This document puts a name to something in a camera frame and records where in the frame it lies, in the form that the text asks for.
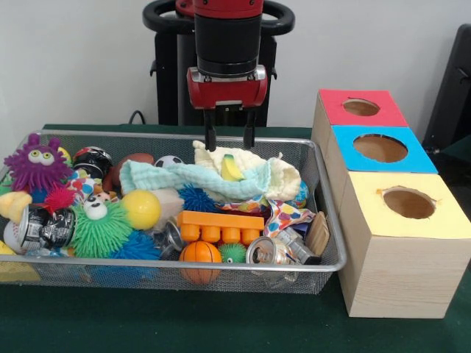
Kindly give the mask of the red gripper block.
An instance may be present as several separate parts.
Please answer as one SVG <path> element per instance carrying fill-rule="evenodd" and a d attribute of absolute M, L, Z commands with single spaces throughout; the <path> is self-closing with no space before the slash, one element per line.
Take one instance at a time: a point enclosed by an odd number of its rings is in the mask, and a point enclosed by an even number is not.
<path fill-rule="evenodd" d="M 216 149 L 216 130 L 214 109 L 217 105 L 240 104 L 242 107 L 259 107 L 263 104 L 268 89 L 268 79 L 243 80 L 232 82 L 200 82 L 187 74 L 188 92 L 192 106 L 205 110 L 205 149 Z M 246 111 L 247 122 L 244 127 L 244 148 L 255 145 L 256 110 Z"/>

